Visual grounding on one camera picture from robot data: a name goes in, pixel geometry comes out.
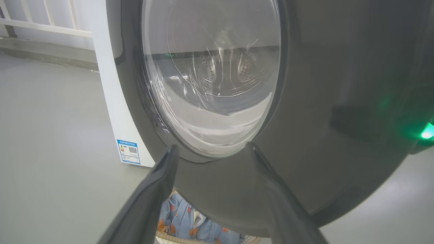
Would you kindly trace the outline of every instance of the blue label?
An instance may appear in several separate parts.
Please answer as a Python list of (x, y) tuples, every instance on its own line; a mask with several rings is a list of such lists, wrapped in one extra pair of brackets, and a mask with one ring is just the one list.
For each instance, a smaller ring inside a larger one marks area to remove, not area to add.
[(137, 143), (123, 140), (117, 141), (122, 162), (139, 165), (140, 158), (138, 155)]

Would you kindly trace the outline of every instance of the wicker basket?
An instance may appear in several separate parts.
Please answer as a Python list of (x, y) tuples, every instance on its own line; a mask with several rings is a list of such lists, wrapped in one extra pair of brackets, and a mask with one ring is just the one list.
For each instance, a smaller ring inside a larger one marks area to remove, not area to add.
[[(204, 244), (205, 243), (203, 241), (181, 239), (159, 231), (157, 231), (157, 233), (155, 234), (155, 238), (157, 238), (160, 244)], [(246, 235), (244, 237), (244, 241), (242, 242), (242, 244), (258, 244), (260, 240), (261, 238), (259, 237)]]

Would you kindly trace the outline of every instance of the blue clothing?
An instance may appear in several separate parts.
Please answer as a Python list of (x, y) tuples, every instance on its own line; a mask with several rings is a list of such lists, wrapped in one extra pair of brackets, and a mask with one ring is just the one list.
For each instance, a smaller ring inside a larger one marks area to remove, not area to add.
[(168, 229), (168, 234), (186, 240), (205, 241), (206, 243), (241, 244), (244, 236), (222, 228), (217, 223), (205, 218), (197, 218), (194, 225), (194, 208), (179, 194), (173, 194), (161, 206), (160, 218)]

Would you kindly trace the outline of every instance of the white railing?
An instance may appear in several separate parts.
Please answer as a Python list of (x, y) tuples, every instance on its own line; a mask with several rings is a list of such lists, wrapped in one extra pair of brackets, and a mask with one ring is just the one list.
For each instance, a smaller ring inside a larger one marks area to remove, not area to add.
[(90, 31), (80, 30), (78, 28), (76, 10), (74, 8), (73, 0), (68, 0), (68, 1), (69, 1), (69, 12), (71, 14), (72, 25), (74, 28), (56, 26), (56, 24), (54, 23), (53, 15), (51, 14), (50, 11), (50, 5), (49, 5), (50, 0), (44, 0), (44, 5), (48, 16), (49, 25), (34, 23), (29, 11), (29, 6), (27, 5), (27, 0), (20, 0), (20, 1), (21, 1), (21, 7), (23, 8), (24, 11), (24, 15), (26, 16), (26, 21), (11, 19), (9, 12), (7, 11), (6, 8), (6, 4), (4, 3), (4, 0), (0, 0), (0, 8), (3, 11), (3, 15), (4, 15), (4, 18), (0, 17), (0, 24), (92, 38), (92, 33)]

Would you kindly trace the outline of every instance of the washing machine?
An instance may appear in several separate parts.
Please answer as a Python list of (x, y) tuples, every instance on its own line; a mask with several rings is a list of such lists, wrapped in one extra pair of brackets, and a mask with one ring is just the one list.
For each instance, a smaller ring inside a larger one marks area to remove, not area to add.
[(432, 1), (91, 5), (120, 162), (177, 145), (175, 188), (231, 230), (269, 236), (247, 142), (317, 226), (433, 145)]

